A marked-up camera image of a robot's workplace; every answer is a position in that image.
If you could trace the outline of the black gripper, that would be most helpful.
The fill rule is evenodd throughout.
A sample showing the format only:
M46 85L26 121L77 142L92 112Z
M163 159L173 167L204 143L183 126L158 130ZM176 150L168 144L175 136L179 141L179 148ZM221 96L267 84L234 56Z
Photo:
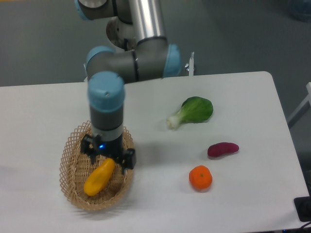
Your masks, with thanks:
M103 141L99 135L85 134L81 140L80 152L86 154L91 164L95 164L98 155L103 155L116 161L121 166L121 173L133 170L136 165L136 150L123 150L123 134L112 141Z

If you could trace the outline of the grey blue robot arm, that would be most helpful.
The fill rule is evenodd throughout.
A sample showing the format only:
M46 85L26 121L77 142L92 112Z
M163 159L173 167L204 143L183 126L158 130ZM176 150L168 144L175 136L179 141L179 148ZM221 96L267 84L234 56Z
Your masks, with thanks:
M124 86L178 75L182 68L179 48L167 41L157 0L77 0L75 6L85 20L114 17L134 30L123 39L124 52L97 46L86 57L92 134L81 141L81 152L92 163L103 155L122 170L133 169L135 150L122 144Z

